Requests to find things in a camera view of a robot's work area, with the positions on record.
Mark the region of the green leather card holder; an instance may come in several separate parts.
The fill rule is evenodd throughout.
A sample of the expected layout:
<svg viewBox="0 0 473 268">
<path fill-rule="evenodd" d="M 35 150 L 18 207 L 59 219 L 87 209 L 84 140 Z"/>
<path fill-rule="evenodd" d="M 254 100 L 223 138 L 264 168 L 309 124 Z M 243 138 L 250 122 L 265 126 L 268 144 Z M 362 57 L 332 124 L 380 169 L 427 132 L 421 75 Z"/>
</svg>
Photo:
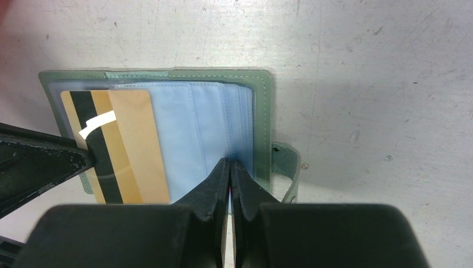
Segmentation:
<svg viewBox="0 0 473 268">
<path fill-rule="evenodd" d="M 273 83 L 264 70 L 69 70 L 42 71 L 38 78 L 60 134 L 74 141 L 62 92 L 148 91 L 169 203 L 202 182 L 224 157 L 240 161 L 264 190 L 271 187 L 271 173 L 289 178 L 282 200 L 297 200 L 300 154 L 271 140 Z"/>
</svg>

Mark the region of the gold stripe-back card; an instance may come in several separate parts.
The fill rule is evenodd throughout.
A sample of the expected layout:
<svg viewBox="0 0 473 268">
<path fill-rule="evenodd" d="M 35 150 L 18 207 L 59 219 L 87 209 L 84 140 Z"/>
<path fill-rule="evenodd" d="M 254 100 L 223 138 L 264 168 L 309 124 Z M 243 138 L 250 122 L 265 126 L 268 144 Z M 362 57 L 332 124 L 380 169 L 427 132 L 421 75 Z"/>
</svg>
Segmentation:
<svg viewBox="0 0 473 268">
<path fill-rule="evenodd" d="M 64 91 L 60 97 L 77 145 L 96 160 L 85 175 L 99 204 L 170 202 L 148 91 Z"/>
</svg>

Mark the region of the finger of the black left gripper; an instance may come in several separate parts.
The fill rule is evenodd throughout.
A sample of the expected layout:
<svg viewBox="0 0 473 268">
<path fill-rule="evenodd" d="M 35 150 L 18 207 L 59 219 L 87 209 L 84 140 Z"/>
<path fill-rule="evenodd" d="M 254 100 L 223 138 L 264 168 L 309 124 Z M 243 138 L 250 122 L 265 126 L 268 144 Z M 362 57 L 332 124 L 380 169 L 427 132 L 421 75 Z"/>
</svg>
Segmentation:
<svg viewBox="0 0 473 268">
<path fill-rule="evenodd" d="M 1 123 L 1 217 L 95 163 L 72 139 Z"/>
</svg>

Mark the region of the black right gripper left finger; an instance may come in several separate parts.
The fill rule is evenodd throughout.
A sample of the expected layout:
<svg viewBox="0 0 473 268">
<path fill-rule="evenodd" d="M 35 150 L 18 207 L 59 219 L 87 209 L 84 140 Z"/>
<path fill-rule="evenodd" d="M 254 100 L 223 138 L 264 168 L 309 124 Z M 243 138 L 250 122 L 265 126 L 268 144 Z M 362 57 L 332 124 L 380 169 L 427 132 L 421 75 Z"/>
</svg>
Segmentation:
<svg viewBox="0 0 473 268">
<path fill-rule="evenodd" d="M 14 267 L 222 267 L 230 161 L 170 205 L 60 205 L 38 221 Z"/>
</svg>

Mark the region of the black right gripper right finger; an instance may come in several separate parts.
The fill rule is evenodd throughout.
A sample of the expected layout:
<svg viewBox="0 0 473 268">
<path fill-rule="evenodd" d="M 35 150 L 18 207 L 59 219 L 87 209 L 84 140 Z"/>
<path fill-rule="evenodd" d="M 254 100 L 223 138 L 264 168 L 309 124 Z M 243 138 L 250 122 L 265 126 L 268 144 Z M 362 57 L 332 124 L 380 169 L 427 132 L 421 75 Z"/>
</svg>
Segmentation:
<svg viewBox="0 0 473 268">
<path fill-rule="evenodd" d="M 386 204 L 284 204 L 230 168 L 236 267 L 427 267 L 406 217 Z"/>
</svg>

